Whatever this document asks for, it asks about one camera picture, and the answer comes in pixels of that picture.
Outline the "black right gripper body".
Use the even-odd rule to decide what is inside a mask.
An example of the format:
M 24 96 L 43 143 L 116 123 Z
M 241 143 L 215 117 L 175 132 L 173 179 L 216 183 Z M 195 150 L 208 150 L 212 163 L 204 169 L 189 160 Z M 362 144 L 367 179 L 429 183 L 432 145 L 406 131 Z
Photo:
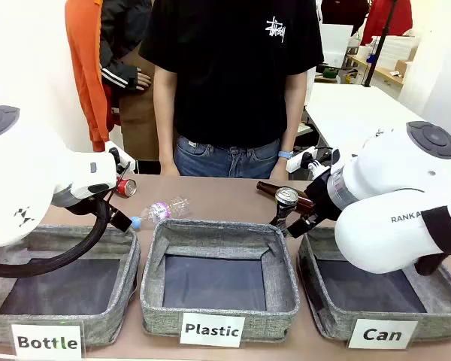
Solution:
M 314 203 L 309 219 L 313 219 L 315 223 L 321 223 L 324 220 L 336 221 L 342 212 L 328 194 L 327 184 L 330 176 L 330 171 L 323 172 L 305 189 L 305 194 Z

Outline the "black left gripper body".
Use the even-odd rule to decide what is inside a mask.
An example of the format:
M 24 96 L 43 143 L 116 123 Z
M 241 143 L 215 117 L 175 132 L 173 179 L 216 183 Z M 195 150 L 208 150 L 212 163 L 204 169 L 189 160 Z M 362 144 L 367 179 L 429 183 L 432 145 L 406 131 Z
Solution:
M 96 217 L 109 217 L 114 213 L 114 207 L 102 198 L 88 197 L 77 204 L 66 207 L 72 214 L 83 216 L 92 214 Z

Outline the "person's left hand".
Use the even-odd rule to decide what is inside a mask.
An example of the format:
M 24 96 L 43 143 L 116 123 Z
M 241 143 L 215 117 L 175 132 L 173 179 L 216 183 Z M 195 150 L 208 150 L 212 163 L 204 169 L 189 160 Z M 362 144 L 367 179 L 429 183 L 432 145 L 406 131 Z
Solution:
M 273 167 L 270 179 L 275 181 L 287 181 L 289 179 L 289 173 L 286 170 L 287 159 L 283 157 L 279 157 L 275 166 Z

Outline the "person's right hand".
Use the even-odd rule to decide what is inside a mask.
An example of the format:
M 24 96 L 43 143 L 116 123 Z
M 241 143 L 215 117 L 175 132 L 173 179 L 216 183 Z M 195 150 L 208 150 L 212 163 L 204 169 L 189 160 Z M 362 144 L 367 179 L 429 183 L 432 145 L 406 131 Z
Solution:
M 173 160 L 166 159 L 160 161 L 160 175 L 164 176 L 180 176 L 180 172 L 177 169 L 177 166 L 175 165 Z

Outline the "bystander's hand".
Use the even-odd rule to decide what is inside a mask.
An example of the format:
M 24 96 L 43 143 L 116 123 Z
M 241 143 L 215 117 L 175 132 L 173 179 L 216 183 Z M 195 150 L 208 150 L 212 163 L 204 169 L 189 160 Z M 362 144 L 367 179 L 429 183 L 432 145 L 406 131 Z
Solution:
M 140 68 L 137 68 L 137 85 L 136 90 L 145 91 L 150 87 L 152 83 L 151 77 L 142 72 Z

